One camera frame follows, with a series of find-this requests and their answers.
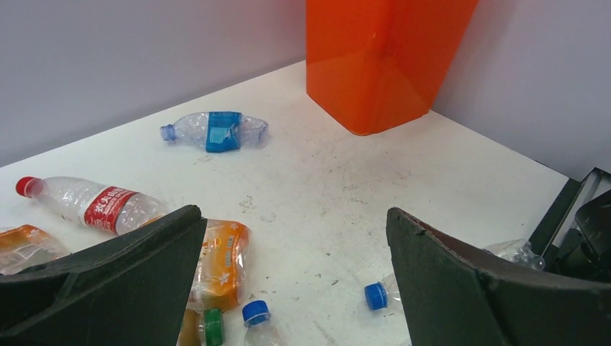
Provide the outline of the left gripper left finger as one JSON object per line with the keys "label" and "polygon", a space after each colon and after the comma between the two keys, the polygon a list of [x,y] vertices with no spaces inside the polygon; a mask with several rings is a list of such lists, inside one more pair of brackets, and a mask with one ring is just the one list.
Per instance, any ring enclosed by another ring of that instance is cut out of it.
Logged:
{"label": "left gripper left finger", "polygon": [[207,221],[186,205],[1,277],[3,345],[174,345]]}

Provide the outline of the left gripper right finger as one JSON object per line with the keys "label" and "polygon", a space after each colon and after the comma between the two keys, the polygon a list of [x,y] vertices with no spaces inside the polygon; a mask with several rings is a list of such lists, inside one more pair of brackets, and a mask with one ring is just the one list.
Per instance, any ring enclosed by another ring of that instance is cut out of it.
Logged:
{"label": "left gripper right finger", "polygon": [[523,267],[400,208],[386,236],[413,345],[608,345],[610,285]]}

